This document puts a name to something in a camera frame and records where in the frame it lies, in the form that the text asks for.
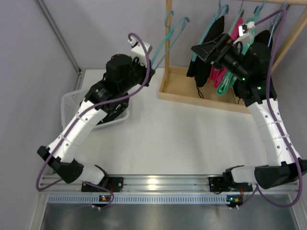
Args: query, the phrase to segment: pink cloth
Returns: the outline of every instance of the pink cloth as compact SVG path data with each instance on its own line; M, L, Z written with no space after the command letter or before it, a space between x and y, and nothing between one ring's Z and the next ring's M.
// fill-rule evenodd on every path
M236 22L235 28L233 30L233 32L231 33L231 39L236 41L237 38L239 37L239 26L243 24L243 19L239 18L238 21ZM215 68L212 66L211 67L211 72L210 72L210 76L208 79L208 84L210 84L210 81L213 80L214 81L214 87L217 89L219 87L219 85L221 84L224 75L226 74L227 69L226 68L221 68L218 70L215 70Z

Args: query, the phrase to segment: wooden base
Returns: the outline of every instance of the wooden base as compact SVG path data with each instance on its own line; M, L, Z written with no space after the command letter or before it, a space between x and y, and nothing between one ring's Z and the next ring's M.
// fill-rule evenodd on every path
M218 96L216 89L213 87L213 82L210 85L205 84L204 87L200 88L204 99L200 98L197 93L195 80L186 76L187 71L188 68L170 66L169 72L164 72L158 97L173 102L249 113L242 100L237 104L238 98L235 97L232 89L229 89L224 95Z

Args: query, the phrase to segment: white table surface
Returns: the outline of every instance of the white table surface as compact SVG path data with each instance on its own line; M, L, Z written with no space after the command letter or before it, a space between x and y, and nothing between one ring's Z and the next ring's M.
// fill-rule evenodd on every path
M104 72L87 70L82 89ZM150 87L130 99L124 123L92 131L76 159L110 174L221 174L237 165L267 164L251 115L160 100L163 73L158 69Z

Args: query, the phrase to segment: wooden clothes rack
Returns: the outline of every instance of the wooden clothes rack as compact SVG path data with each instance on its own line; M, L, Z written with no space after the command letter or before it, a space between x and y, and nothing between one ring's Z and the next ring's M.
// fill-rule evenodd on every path
M263 2L263 0L245 0ZM267 3L280 3L283 4L284 0L267 0ZM307 6L307 0L288 0L290 5L305 5ZM166 12L172 9L172 0L166 0ZM171 15L169 15L167 24L171 24ZM307 7L305 7L299 19L296 21L292 30L288 34L287 38L280 46L276 53L275 61L272 71L276 69L281 62L291 45L294 43L298 35L302 32L303 28L307 24ZM165 29L165 34L169 33L169 29ZM165 51L168 50L170 41L165 43ZM187 104L201 105L211 108L224 109L229 111L249 113L242 100L238 104L238 98L235 97L233 89L230 89L222 96L216 94L216 89L212 85L205 84L200 88L204 99L200 98L195 86L195 80L193 78L186 77L188 68L170 66L168 53L165 57L165 72L161 87L158 93L160 99L181 102Z

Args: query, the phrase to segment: white laundry basket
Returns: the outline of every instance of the white laundry basket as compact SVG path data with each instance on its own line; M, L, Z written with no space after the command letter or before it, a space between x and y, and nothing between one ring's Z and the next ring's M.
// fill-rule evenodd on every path
M61 99L61 121L63 130L66 125L72 120L72 118L76 115L76 112L80 108L80 103L84 100L84 97L88 90L76 90L73 92L69 92L62 96ZM117 124L119 122L125 121L129 117L128 108L119 115L114 121L106 122L100 125L95 126L94 129L104 128L109 125Z

